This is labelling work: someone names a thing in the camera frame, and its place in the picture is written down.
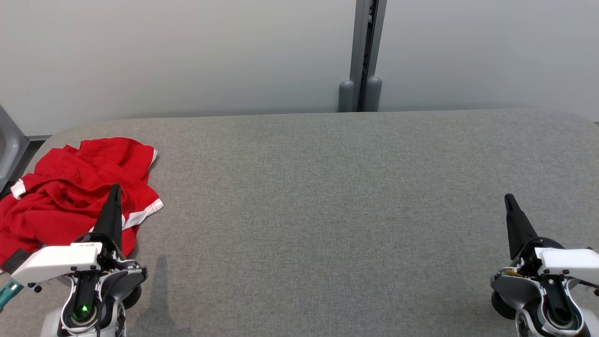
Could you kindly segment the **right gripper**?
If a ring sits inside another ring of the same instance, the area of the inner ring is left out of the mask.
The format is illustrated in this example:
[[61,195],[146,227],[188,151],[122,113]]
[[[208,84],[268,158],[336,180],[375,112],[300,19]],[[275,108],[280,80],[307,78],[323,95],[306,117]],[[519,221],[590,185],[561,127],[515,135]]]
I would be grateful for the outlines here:
[[509,253],[518,274],[528,278],[566,277],[597,281],[599,255],[588,248],[564,248],[538,235],[513,194],[505,194]]

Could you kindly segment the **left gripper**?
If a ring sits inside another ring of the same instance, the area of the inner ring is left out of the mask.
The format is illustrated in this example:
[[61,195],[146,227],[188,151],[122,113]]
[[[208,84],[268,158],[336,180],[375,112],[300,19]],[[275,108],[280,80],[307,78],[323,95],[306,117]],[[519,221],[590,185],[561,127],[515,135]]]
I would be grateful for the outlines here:
[[34,252],[12,273],[13,280],[28,285],[76,272],[119,268],[124,261],[121,194],[120,185],[111,186],[94,233],[81,235],[70,245],[48,246]]

